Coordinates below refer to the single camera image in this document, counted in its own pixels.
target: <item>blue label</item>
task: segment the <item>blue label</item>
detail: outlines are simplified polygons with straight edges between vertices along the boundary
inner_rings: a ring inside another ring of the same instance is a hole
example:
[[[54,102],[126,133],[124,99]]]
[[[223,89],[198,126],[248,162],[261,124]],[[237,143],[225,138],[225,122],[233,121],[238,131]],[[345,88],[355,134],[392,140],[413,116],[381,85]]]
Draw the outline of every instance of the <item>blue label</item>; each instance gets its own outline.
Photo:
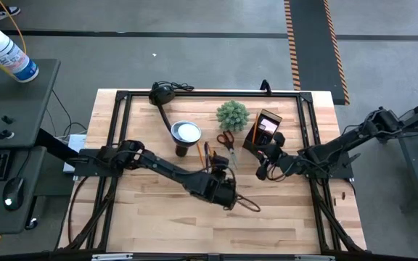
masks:
[[[15,73],[14,76],[17,77],[19,80],[27,80],[30,79],[38,69],[38,65],[32,60],[29,61],[28,65],[18,73]]]

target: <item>pencil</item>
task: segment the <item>pencil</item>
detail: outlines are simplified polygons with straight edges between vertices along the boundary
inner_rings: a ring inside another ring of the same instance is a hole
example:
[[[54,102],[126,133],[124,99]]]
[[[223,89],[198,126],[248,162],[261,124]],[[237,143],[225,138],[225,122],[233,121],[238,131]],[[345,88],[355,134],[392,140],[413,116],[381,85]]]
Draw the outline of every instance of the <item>pencil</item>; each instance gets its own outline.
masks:
[[[196,143],[196,145],[197,145],[197,151],[200,153],[200,160],[201,160],[202,167],[205,167],[205,166],[204,166],[204,160],[202,160],[202,152],[201,152],[201,146],[200,146],[200,143],[199,143],[199,142],[197,142],[197,143]]]
[[[254,122],[254,133],[253,133],[253,146],[254,146],[254,138],[255,138],[255,131],[258,129],[258,120],[259,120],[259,114],[255,114],[255,122]]]

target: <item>computer mouse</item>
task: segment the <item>computer mouse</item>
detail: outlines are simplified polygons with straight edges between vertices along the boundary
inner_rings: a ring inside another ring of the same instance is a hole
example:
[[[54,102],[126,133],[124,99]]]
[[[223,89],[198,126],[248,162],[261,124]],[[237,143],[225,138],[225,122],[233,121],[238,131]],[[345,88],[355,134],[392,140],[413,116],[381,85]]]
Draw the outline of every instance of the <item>computer mouse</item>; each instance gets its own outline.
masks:
[[[6,210],[18,210],[23,203],[23,178],[11,178],[3,190],[3,205]]]

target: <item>pen holder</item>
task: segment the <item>pen holder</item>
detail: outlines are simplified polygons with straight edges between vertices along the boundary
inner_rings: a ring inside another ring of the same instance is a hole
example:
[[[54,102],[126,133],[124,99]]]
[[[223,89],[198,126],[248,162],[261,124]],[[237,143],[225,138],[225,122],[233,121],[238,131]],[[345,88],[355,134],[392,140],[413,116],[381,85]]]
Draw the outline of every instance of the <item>pen holder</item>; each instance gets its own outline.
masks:
[[[262,109],[245,138],[243,148],[258,156],[258,151],[262,151],[262,148],[259,147],[267,145],[272,141],[281,121],[282,118],[280,116],[266,109]]]

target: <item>desk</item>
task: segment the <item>desk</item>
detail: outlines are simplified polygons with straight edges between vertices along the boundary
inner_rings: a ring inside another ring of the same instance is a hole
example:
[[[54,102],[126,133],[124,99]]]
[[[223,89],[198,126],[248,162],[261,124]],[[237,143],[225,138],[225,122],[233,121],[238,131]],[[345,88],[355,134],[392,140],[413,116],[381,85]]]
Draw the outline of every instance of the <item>desk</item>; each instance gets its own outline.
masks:
[[[40,68],[38,76],[29,83],[18,83],[0,69],[0,131],[9,130],[15,136],[0,140],[0,148],[31,148],[36,144],[38,130],[57,77],[60,61],[33,60]],[[4,115],[14,119],[4,123]]]
[[[106,144],[116,91],[98,90],[86,147],[99,148]],[[332,96],[330,92],[312,94],[321,141],[328,142],[340,135]],[[216,141],[220,130],[215,114],[216,108],[228,100],[223,97],[176,97],[164,105],[164,110],[171,123],[190,120],[198,124],[202,129],[201,142],[209,141],[217,153],[228,156],[227,150]],[[287,139],[283,150],[295,154],[301,149],[303,143],[295,101],[244,97],[236,100],[251,112],[246,130],[234,134],[239,161],[239,169],[235,171],[237,190],[258,203],[262,211],[254,213],[238,205],[232,211],[224,211],[220,206],[189,196],[181,185],[152,171],[125,171],[115,198],[108,252],[319,253],[308,181],[298,175],[281,183],[260,181],[255,176],[257,160],[242,148],[256,112],[267,109],[283,118],[279,127]],[[202,167],[196,146],[189,149],[185,158],[175,155],[172,138],[157,107],[149,104],[147,97],[133,98],[126,139],[142,141],[156,155],[188,170]],[[78,194],[73,209],[73,235],[82,229],[91,215],[97,182],[96,178],[88,179]],[[336,198],[337,219],[355,242],[365,248],[352,188],[344,181],[334,180],[330,181],[330,188],[332,197]],[[341,199],[343,192],[346,194],[344,200]],[[329,236],[328,223],[325,222],[324,226]],[[98,241],[101,230],[97,232]],[[59,247],[65,245],[67,223]]]
[[[24,183],[24,200],[20,209],[15,211],[7,211],[3,206],[3,189],[6,182],[0,181],[0,233],[20,233],[25,227],[25,223],[29,215],[30,207],[33,201],[33,192],[36,189],[38,177],[46,154],[46,148],[37,146],[32,149],[20,149],[14,152],[14,160],[9,171],[7,179],[17,176],[19,169],[30,153],[24,170],[20,173],[20,177],[25,179]]]

